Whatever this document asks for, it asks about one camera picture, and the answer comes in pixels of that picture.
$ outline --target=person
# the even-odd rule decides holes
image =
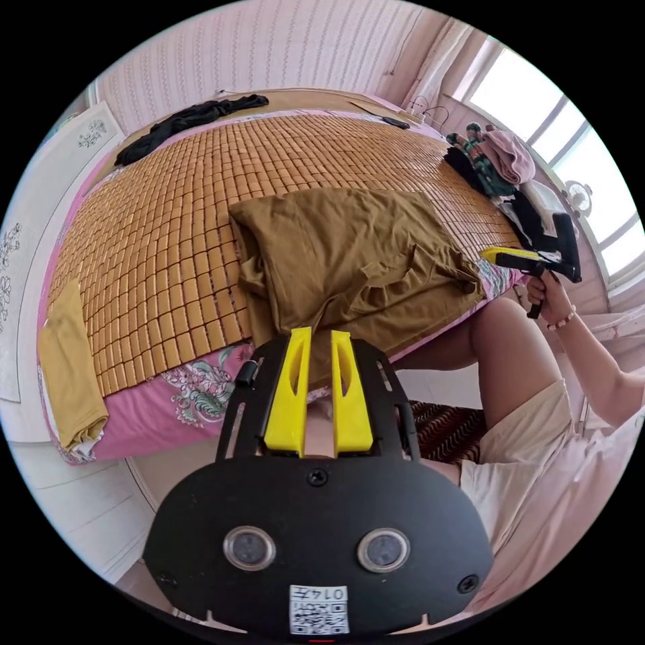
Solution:
[[[531,278],[590,407],[613,431],[577,433],[558,363],[518,303],[497,298],[465,322],[394,364],[456,370],[478,364],[486,425],[480,462],[424,463],[460,486],[477,508],[494,565],[469,617],[512,599],[575,547],[609,500],[645,419],[645,376],[621,371],[550,272]]]

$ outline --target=sticker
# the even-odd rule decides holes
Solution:
[[[292,634],[348,634],[347,587],[289,587]]]

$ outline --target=bracelet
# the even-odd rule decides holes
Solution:
[[[575,315],[576,315],[576,306],[574,305],[566,318],[563,318],[562,320],[559,320],[554,325],[547,325],[546,328],[549,331],[555,331],[556,329],[559,329],[560,327],[564,327],[564,325],[566,325],[566,323],[568,323],[571,320],[571,318],[573,318],[573,316],[575,316]]]

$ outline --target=window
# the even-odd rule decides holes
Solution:
[[[598,134],[554,83],[503,48],[465,100],[516,133],[562,185],[589,185],[593,207],[583,226],[607,287],[645,271],[645,230],[627,184]]]

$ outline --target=black handle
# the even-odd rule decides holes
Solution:
[[[537,320],[540,317],[540,312],[542,311],[542,303],[532,304],[531,310],[526,314],[527,318],[531,320]]]
[[[531,275],[533,277],[541,277],[542,274],[545,272],[546,266],[544,265],[544,262],[538,262],[535,267],[531,270]],[[531,320],[537,320],[540,317],[540,312],[542,311],[542,303],[538,304],[533,304],[531,305],[531,310],[526,314],[527,318],[530,318]]]

